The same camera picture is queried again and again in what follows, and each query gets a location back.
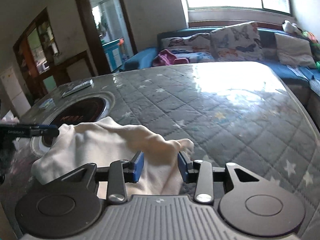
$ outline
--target white remote control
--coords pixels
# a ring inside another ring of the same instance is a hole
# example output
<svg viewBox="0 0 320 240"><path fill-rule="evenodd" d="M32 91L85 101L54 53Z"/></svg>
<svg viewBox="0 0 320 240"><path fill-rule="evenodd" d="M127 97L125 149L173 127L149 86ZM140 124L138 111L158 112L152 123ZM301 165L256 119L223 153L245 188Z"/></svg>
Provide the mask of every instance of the white remote control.
<svg viewBox="0 0 320 240"><path fill-rule="evenodd" d="M90 86L92 86L92 85L93 85L93 80L92 80L92 79L91 79L91 80L88 80L88 81L86 81L86 82L83 82L83 83L80 84L80 85L75 86L73 89L68 90L67 92L64 92L61 97L64 98L64 97L66 97L66 96L68 96L68 95L71 95L71 94L73 94L73 93L75 93L75 92L77 92L77 91L79 91L79 90L81 90L81 89L84 89L84 88L86 88L86 87L90 87Z"/></svg>

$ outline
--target sofa armrest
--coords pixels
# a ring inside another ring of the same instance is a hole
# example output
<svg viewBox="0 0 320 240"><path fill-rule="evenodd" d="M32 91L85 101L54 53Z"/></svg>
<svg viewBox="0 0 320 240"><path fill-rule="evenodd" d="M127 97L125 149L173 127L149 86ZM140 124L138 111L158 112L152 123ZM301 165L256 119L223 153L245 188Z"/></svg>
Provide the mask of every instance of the sofa armrest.
<svg viewBox="0 0 320 240"><path fill-rule="evenodd" d="M129 58L123 65L124 71L149 68L152 66L153 59L158 55L157 47L146 48L138 54Z"/></svg>

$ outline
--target metal screw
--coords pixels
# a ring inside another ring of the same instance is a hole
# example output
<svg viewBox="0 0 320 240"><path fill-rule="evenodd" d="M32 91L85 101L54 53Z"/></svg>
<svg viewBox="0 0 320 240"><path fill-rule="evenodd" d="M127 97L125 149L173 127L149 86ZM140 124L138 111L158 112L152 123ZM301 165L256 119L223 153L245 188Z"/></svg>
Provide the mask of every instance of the metal screw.
<svg viewBox="0 0 320 240"><path fill-rule="evenodd" d="M202 194L199 194L198 196L196 196L196 200L201 203L207 203L212 200L212 197L209 194L202 193Z"/></svg>
<svg viewBox="0 0 320 240"><path fill-rule="evenodd" d="M109 196L109 200L112 202L121 202L124 201L124 196L120 194L112 194Z"/></svg>

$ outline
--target round black cooktop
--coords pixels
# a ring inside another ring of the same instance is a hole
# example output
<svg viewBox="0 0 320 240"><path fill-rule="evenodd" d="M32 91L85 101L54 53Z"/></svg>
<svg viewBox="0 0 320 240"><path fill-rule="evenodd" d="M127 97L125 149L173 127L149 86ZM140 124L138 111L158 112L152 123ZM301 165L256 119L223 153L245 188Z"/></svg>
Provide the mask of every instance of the round black cooktop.
<svg viewBox="0 0 320 240"><path fill-rule="evenodd" d="M103 98L87 98L74 103L58 114L49 124L60 127L64 123L67 125L77 125L81 122L95 122L105 109L106 102ZM43 136L42 143L50 147L53 137Z"/></svg>

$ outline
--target brown door frame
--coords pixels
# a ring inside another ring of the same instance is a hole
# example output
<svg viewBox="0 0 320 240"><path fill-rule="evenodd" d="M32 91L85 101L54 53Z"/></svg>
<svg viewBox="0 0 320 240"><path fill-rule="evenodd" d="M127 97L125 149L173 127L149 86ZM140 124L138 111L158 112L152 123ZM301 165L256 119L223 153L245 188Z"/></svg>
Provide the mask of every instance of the brown door frame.
<svg viewBox="0 0 320 240"><path fill-rule="evenodd" d="M134 54L137 54L137 47L135 45L132 29L130 27L128 14L124 5L124 0L119 0L124 20L127 26L130 43ZM104 53L100 38L97 32L96 24L92 15L90 0L76 0L82 28L92 55L93 62L98 71L98 75L110 74L110 66L107 57Z"/></svg>

